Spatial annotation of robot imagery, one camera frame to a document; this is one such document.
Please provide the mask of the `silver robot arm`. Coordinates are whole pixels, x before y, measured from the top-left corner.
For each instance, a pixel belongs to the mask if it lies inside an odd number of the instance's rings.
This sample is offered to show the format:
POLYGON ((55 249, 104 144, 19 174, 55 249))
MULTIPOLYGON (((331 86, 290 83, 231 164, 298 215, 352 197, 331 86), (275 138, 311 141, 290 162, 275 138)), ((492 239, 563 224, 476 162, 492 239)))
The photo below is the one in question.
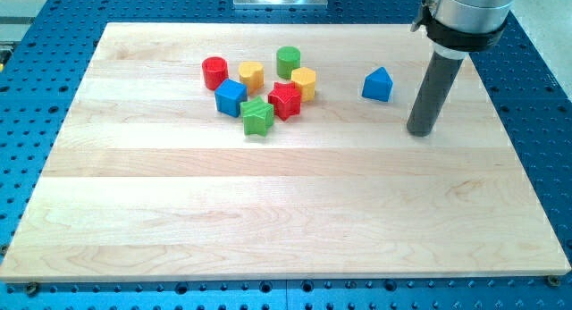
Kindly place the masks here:
POLYGON ((493 47, 507 25, 514 0, 421 0, 411 30, 425 27, 433 50, 441 57, 462 60, 493 47))

